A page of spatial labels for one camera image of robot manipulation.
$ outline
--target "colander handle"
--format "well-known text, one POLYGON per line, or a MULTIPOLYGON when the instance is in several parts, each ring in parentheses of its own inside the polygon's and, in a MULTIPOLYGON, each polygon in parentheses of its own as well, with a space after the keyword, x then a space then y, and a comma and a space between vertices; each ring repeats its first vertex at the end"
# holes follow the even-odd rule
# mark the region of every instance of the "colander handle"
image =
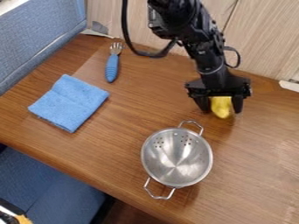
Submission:
POLYGON ((149 196, 152 197, 152 198, 155 199, 155 200, 169 200, 169 199, 172 197, 173 193, 176 191, 176 188, 172 188, 170 194, 169 194, 167 197, 163 197, 163 196, 155 196, 154 194, 151 193, 151 191, 150 191, 149 188, 148 188, 148 185, 149 185, 149 183, 150 183, 150 180, 151 180, 151 177, 148 177, 148 179, 146 180, 146 182, 145 182, 143 188, 144 188, 144 190, 149 194, 149 196))
POLYGON ((196 121, 182 121, 177 127, 178 128, 181 128, 183 126, 184 123, 194 123, 196 126, 199 127, 200 131, 199 131, 199 135, 201 136, 204 132, 204 128, 199 124, 197 123, 196 121))

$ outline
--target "black cable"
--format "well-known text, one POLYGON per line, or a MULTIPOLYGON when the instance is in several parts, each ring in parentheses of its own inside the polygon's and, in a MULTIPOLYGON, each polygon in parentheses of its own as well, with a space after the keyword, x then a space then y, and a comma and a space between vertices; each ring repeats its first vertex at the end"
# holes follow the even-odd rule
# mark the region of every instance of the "black cable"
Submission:
POLYGON ((146 56, 146 57, 158 59, 158 58, 165 57, 169 53, 171 48, 177 43, 177 39, 175 38, 163 50, 157 53, 142 52, 136 50, 129 37, 127 14, 128 14, 128 0, 122 0, 122 33, 124 39, 126 40, 127 45, 129 46, 129 49, 131 49, 133 53, 139 56, 146 56))

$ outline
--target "wall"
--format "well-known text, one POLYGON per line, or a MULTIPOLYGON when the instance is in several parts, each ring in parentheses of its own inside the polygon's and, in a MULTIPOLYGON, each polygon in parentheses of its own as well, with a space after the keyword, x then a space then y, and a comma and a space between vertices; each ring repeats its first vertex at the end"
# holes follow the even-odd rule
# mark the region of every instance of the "wall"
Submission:
MULTIPOLYGON (((236 0, 203 0, 206 8, 218 21, 222 30, 233 11, 236 0)), ((109 34, 122 37, 121 28, 122 0, 88 0, 87 20, 88 26, 92 21, 99 21, 109 29, 109 34)), ((155 36, 148 27, 147 0, 129 0, 128 24, 130 37, 133 42, 163 48, 169 40, 155 36)), ((175 47, 173 53, 187 55, 184 48, 175 47)))
MULTIPOLYGON (((99 21, 112 36, 121 37, 122 0, 87 0, 88 23, 99 21)), ((161 40, 147 27, 146 0, 129 0, 129 29, 136 43, 162 48, 161 40)), ((277 80, 299 75, 299 1, 205 0, 202 1, 227 44, 242 55, 241 70, 277 80)), ((174 53, 186 55, 183 48, 174 53)))

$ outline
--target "brush handle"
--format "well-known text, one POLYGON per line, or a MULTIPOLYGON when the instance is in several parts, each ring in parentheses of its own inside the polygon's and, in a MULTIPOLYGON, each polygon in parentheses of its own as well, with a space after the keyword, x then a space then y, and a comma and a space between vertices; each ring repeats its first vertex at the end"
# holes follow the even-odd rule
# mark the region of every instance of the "brush handle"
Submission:
POLYGON ((115 81, 118 70, 118 56, 116 54, 110 55, 105 69, 105 78, 107 82, 112 83, 115 81))

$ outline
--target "metal colander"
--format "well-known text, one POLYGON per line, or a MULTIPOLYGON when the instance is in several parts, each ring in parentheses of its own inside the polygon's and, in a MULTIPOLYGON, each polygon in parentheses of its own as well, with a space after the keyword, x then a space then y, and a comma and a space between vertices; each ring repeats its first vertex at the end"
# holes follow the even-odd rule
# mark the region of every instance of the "metal colander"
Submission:
POLYGON ((144 189, 154 199, 168 200, 176 188, 191 186, 202 180, 212 168, 212 150, 201 136, 204 129, 195 121, 181 122, 177 128, 152 134, 143 144, 143 167, 149 174, 144 189), (196 124, 200 131, 181 128, 184 123, 196 124), (172 187, 168 197, 155 196, 148 189, 150 178, 172 187))

